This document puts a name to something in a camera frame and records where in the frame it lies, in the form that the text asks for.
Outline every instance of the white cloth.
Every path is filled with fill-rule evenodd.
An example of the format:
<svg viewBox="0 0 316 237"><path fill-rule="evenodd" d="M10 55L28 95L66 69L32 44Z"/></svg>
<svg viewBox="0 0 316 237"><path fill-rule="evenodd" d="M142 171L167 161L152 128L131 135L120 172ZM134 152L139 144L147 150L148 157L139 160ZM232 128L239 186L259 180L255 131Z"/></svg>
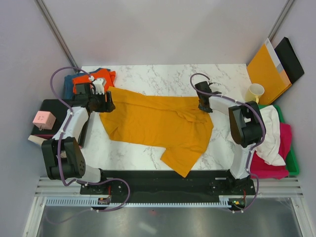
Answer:
<svg viewBox="0 0 316 237"><path fill-rule="evenodd" d="M273 105L264 107L260 110L263 123L266 127L266 137L264 142L255 148L258 157L265 163L273 166L284 166L283 158L278 154L280 148L280 122L277 110ZM234 142L231 133L228 134L227 140Z"/></svg>

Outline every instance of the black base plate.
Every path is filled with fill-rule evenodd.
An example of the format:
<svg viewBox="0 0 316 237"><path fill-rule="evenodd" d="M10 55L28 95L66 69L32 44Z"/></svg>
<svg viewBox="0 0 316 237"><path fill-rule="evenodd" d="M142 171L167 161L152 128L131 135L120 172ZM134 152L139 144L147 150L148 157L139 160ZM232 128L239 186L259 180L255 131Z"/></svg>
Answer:
<svg viewBox="0 0 316 237"><path fill-rule="evenodd" d="M129 203L192 203L218 202L219 195L254 195L253 181L248 178L240 187L229 187L229 170L190 171L183 178L175 171L112 171L103 170L101 181L110 178L125 180L131 189ZM83 186L82 195L107 195L111 186L111 202L123 202L127 187L121 181L112 181L100 186Z"/></svg>

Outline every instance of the metal pole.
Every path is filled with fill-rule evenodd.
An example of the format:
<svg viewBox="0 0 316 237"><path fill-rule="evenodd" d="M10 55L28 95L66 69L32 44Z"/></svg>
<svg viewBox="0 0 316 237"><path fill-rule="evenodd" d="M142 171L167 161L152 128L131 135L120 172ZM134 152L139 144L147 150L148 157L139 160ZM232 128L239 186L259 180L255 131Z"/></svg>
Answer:
<svg viewBox="0 0 316 237"><path fill-rule="evenodd" d="M293 6L293 3L295 0L287 0L286 4L284 5L280 15L278 16L275 24L273 25L270 33L269 33L269 40L272 41L274 37L276 36L278 30L280 29L280 26L282 25L283 21L285 20L287 14L289 13L291 7Z"/></svg>
<svg viewBox="0 0 316 237"><path fill-rule="evenodd" d="M74 57L72 56L69 48L66 45L66 42L64 40L64 38L62 37L60 31L58 30L58 27L56 25L56 23L54 22L53 17L51 16L51 14L48 11L48 8L46 6L46 4L43 2L43 0L35 0L35 3L37 4L37 6L39 7L39 10L41 11L43 17L45 18L46 22L48 23L51 31L53 32L53 34L55 35L60 47L63 49L69 63L71 66L73 67L78 67L78 64L76 63Z"/></svg>

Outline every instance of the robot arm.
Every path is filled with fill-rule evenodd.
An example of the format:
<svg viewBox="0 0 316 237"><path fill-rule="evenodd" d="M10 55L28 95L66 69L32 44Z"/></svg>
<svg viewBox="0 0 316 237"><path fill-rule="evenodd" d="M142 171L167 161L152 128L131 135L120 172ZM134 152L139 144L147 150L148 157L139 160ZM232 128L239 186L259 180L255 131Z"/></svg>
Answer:
<svg viewBox="0 0 316 237"><path fill-rule="evenodd" d="M61 179L58 160L58 140L63 132L61 140L61 152L66 157L61 158L62 169L65 179L78 178L87 182L99 182L100 170L85 164L84 157L77 143L82 127L90 117L91 112L111 112L115 109L112 102L111 92L104 93L102 82L97 79L93 82L94 93L91 90L91 83L76 85L76 95L70 102L72 112L68 109L67 116L61 126L65 127L68 119L72 116L66 131L59 130L52 139L44 141L41 149L44 157L47 175L50 179Z"/></svg>
<svg viewBox="0 0 316 237"><path fill-rule="evenodd" d="M206 81L195 85L196 89L206 92L212 92ZM241 180L249 176L247 172L248 165L251 164L253 153L250 153L251 147L260 142L262 138L262 128L254 114L244 105L220 97L208 96L197 93L199 97L198 108L202 111L211 113L217 110L229 116L230 128L233 140L236 142L234 161L230 172L236 180ZM262 120L259 107L256 102L248 102Z"/></svg>

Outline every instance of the yellow t-shirt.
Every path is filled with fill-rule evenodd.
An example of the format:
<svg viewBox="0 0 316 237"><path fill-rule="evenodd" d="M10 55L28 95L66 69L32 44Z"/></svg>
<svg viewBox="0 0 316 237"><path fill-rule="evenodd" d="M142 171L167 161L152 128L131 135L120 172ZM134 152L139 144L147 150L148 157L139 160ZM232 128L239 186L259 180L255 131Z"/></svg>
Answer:
<svg viewBox="0 0 316 237"><path fill-rule="evenodd" d="M111 140L165 147L161 160L186 177L206 151L213 123L198 97L145 96L110 87L116 107L100 113Z"/></svg>

